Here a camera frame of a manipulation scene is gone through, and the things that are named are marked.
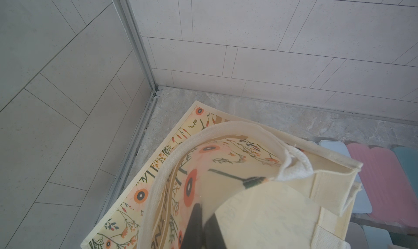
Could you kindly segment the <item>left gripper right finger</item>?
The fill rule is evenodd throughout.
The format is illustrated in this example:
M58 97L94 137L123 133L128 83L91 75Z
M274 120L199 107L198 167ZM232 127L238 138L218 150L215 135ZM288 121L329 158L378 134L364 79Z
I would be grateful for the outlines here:
M215 214L204 226L204 247L205 249L227 249Z

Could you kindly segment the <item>dark green pencil case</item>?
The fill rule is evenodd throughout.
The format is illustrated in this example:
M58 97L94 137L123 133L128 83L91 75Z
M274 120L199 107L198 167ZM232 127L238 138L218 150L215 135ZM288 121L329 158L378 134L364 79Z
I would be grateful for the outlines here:
M405 247L408 249L418 249L418 237L407 234L389 233L394 245Z

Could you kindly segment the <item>floral canvas tote bag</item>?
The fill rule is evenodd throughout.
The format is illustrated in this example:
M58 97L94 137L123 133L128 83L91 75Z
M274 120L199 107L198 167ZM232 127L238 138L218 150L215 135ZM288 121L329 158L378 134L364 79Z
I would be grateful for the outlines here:
M215 214L227 249L348 249L361 168L194 102L81 248L181 249L199 203L203 228Z

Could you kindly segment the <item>beige tin pencil case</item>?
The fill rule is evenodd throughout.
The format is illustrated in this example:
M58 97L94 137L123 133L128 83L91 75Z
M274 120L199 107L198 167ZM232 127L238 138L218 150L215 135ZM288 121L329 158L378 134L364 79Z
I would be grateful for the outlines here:
M351 249L369 249L364 230L360 225L350 222L345 238Z

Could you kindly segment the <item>pale mint case lid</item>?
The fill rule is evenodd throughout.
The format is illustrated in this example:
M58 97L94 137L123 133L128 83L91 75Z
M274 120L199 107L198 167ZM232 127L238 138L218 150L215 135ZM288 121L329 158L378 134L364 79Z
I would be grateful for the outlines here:
M362 226L369 249L388 249L393 245L390 234L385 229Z

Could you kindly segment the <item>teal translucent pencil case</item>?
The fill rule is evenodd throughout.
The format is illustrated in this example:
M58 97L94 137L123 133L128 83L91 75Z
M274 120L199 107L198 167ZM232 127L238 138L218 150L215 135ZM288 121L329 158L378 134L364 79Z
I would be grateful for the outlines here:
M391 149L401 164L411 187L418 195L418 151L408 147L395 147Z

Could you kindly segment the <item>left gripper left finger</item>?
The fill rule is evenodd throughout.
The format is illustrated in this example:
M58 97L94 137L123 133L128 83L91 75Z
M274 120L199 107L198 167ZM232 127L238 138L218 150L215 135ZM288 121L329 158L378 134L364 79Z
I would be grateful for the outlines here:
M203 246L202 208L199 203L193 207L183 241L182 249L201 249Z

